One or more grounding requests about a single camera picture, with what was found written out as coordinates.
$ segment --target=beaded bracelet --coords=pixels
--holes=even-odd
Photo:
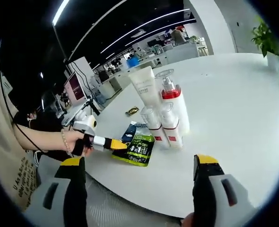
[[[63,142],[64,142],[64,144],[65,144],[65,146],[66,146],[66,149],[67,149],[67,154],[71,154],[72,153],[72,151],[70,150],[70,147],[69,147],[69,145],[68,145],[68,143],[67,143],[67,140],[66,140],[66,137],[65,137],[65,134],[64,134],[64,129],[61,129],[61,134],[62,134],[62,138],[63,138]]]

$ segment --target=person's arm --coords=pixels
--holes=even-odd
[[[18,126],[23,131],[23,133],[25,133],[27,137],[31,139],[32,142],[41,150],[67,151],[61,132],[37,131],[24,127],[22,125]],[[38,150],[37,147],[35,147],[35,145],[33,145],[29,141],[29,139],[27,139],[27,137],[22,134],[22,132],[17,128],[15,124],[13,125],[13,131],[22,148],[29,150]],[[84,137],[84,134],[78,131],[65,131],[64,135],[71,151],[74,149],[75,142],[78,139],[83,139]]]

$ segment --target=white round table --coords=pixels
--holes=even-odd
[[[99,183],[149,210],[184,218],[193,212],[193,156],[211,155],[263,205],[279,182],[279,75],[260,54],[199,57],[155,69],[174,69],[183,89],[191,133],[181,151],[154,146],[148,167],[94,152],[86,170]],[[143,102],[133,85],[125,88],[97,118],[97,135],[121,138],[139,113],[125,112]]]

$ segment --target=computer screen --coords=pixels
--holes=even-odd
[[[64,87],[72,105],[78,105],[87,99],[75,72],[68,78]]]

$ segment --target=black ceiling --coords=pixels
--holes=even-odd
[[[57,33],[67,56],[86,31],[119,0],[70,0],[56,24]],[[2,9],[4,36],[0,65],[13,86],[16,105],[38,103],[43,91],[58,90],[66,78],[63,75],[63,55],[57,43],[52,19],[62,0],[22,0]],[[72,60],[85,56],[91,65],[104,63],[113,52],[124,50],[137,31],[100,52],[109,44],[139,25],[173,11],[183,9],[183,0],[127,0],[114,9],[81,43]],[[159,19],[143,27],[147,32],[184,20],[184,13]],[[44,79],[39,77],[43,72]]]

